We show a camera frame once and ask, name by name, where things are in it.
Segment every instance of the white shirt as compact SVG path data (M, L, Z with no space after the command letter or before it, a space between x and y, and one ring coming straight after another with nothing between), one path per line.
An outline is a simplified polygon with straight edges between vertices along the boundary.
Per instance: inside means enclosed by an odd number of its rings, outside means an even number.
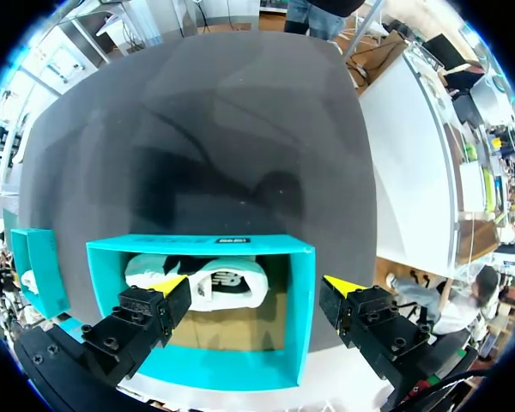
M433 327L435 335L446 335L468 327L479 314L476 300L470 294L455 292L446 302L439 321Z

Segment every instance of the black cable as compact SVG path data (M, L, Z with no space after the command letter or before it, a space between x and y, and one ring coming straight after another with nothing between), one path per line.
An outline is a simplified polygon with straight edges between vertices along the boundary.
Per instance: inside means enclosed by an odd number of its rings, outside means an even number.
M366 50L366 51L359 51L358 53L354 53L352 54L351 56L349 56L349 60L351 61L351 63L353 64L356 64L358 65L354 60L353 60L353 57L354 56L358 56L359 54L364 54L364 53L368 53L368 52L372 52L374 50L378 50L378 49L381 49L382 47L387 47L388 45L392 45L393 48L391 50L389 50L387 52L387 54L385 55L385 58L382 60L382 62L380 64L378 64L376 67L368 67L366 69L364 69L365 71L370 71L370 70L377 70L379 69L386 61L387 59L389 58L389 56L393 53L393 51L395 49L397 49L397 46L399 45L400 42L397 42L397 43L388 43L386 45L379 45L378 47L374 48L374 49L370 49L370 50Z
M206 15L203 12L203 8L201 7L200 3L196 3L196 5L198 6L198 9L200 10L200 13L203 15L203 19L204 19L204 30L203 30L203 33L206 31L206 29L208 29L208 33L212 33L212 32L209 31L208 20L206 20Z
M408 401L399 403L395 408L391 409L390 412L402 412L404 410L411 410L410 408L416 406L418 402L423 401L424 399L430 397L434 393L439 391L443 391L447 388L450 388L454 385L459 384L460 382L464 382L469 378L475 378L479 376L486 376L490 373L490 369L478 369L475 371L467 371L463 373L459 373L457 375L452 376L451 378L443 379L438 384L430 386L423 391L419 391L416 396L411 397Z
M231 21L231 7L229 6L229 0L227 0L227 15L229 16L229 24L231 25L231 30L234 31L233 22Z

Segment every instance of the gray table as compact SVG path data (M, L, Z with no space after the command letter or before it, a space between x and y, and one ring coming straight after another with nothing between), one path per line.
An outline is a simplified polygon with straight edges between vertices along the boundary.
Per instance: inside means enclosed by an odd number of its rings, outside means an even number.
M290 233L316 246L318 280L372 283L366 127L322 40L215 33L130 55L40 116L23 164L20 227L55 231L85 322L100 319L86 242L126 233ZM316 306L310 350L339 344Z

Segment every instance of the white sneaker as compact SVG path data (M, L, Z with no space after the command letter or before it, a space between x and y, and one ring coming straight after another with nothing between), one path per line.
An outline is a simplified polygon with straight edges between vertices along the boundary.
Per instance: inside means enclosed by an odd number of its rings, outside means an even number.
M389 273L386 277L385 277L385 284L390 288L390 289L394 289L393 287L393 281L395 281L395 279L397 279L397 277L395 276L394 273Z

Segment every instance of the teal shoe box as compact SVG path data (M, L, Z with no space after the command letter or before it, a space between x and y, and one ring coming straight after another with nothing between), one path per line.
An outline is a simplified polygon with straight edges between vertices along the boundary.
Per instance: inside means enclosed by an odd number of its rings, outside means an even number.
M220 351L155 348L138 372L165 382L218 391L271 391L303 376L315 299L315 249L288 235L245 237L129 234L89 242L88 262L102 316L127 289L124 269L134 253L193 256L289 255L284 350Z
M19 278L27 270L34 273L38 294L34 294L20 282L21 291L31 305L48 319L68 311L70 304L59 272L53 231L12 229L11 247Z

